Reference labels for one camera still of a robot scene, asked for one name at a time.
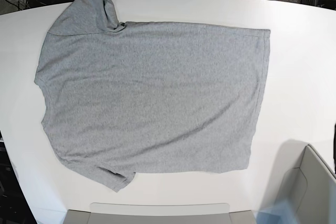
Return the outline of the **grey T-shirt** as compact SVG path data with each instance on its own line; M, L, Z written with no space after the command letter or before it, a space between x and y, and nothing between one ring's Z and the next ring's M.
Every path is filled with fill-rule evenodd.
M42 126L64 166L113 191L246 169L269 55L269 30L122 23L112 0L74 0L41 48Z

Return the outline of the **grey bin at right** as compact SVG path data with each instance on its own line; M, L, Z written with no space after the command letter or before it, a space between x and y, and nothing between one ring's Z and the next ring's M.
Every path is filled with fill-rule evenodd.
M281 200L291 203L299 223L335 223L335 174L312 146L286 173L276 202Z

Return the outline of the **blue object bottom right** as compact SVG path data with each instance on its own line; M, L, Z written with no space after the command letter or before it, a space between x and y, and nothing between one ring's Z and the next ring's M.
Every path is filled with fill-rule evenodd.
M288 200L276 202L270 208L255 213L257 224L297 224L294 210Z

